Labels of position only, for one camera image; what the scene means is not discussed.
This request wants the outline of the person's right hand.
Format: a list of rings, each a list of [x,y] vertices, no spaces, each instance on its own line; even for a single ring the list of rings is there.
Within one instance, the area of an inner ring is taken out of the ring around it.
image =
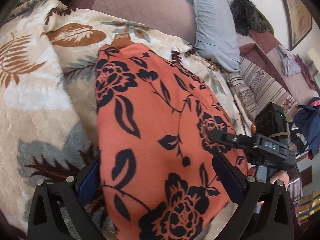
[[[259,197],[258,204],[263,204],[264,200],[266,200],[267,195],[275,189],[274,184],[279,187],[278,181],[282,181],[281,188],[283,192],[287,194],[287,188],[289,184],[289,175],[286,171],[280,170],[274,173],[270,178],[267,177],[268,170],[267,167],[264,166],[254,166],[253,164],[248,164],[248,176],[253,176],[256,181],[259,182],[261,186],[261,196]]]

